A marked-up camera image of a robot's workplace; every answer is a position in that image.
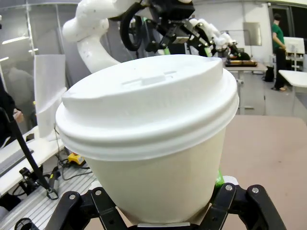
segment white plastic lid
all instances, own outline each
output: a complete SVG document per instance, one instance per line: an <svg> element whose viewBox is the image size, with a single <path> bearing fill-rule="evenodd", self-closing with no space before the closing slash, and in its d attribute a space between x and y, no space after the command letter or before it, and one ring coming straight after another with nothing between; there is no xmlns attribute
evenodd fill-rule
<svg viewBox="0 0 307 230"><path fill-rule="evenodd" d="M152 159L222 130L238 108L220 58L165 55L98 71L62 97L56 114L71 151L104 161Z"/></svg>

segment ceiling light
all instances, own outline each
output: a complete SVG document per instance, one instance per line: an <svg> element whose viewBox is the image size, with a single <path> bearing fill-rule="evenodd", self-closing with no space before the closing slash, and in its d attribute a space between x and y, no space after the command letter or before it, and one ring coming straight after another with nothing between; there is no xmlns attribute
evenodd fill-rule
<svg viewBox="0 0 307 230"><path fill-rule="evenodd" d="M22 36L22 37L13 38L13 39L6 40L6 41L2 42L2 45L8 44L8 43L11 43L11 42L16 42L16 41L24 40L24 39L27 39L27 38L29 38L29 37Z"/></svg>
<svg viewBox="0 0 307 230"><path fill-rule="evenodd" d="M38 51L38 48L35 48L35 49L33 49L33 50L34 50L34 51ZM31 53L32 50L30 49L28 52Z"/></svg>
<svg viewBox="0 0 307 230"><path fill-rule="evenodd" d="M5 61L5 60L7 60L7 59L9 59L9 57L1 58L0 61Z"/></svg>

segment disposable cup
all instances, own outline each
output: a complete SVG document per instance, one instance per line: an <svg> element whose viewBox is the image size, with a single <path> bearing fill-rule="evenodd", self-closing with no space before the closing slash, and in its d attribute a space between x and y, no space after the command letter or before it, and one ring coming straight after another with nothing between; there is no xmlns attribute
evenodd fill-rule
<svg viewBox="0 0 307 230"><path fill-rule="evenodd" d="M81 80L62 100L62 141L85 157L132 223L183 222L207 207L238 107L236 80L221 59L122 63Z"/></svg>

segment keyboard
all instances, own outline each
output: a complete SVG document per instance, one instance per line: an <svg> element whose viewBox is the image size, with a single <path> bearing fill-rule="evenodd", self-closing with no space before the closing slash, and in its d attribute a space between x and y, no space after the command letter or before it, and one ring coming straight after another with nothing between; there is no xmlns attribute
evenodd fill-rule
<svg viewBox="0 0 307 230"><path fill-rule="evenodd" d="M24 152L22 149L16 151L14 154L6 158L4 161L0 162L0 177L6 174L9 170L19 164L25 159Z"/></svg>

